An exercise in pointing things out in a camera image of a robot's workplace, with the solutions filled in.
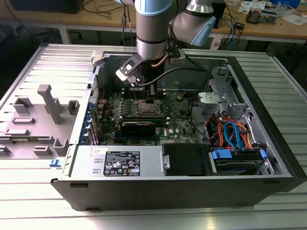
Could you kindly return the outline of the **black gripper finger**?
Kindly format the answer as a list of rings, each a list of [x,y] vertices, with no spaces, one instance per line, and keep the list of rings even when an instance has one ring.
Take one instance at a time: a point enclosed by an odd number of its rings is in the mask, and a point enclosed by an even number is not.
[[[156,83],[152,83],[147,86],[147,98],[156,99],[157,98],[157,88]]]

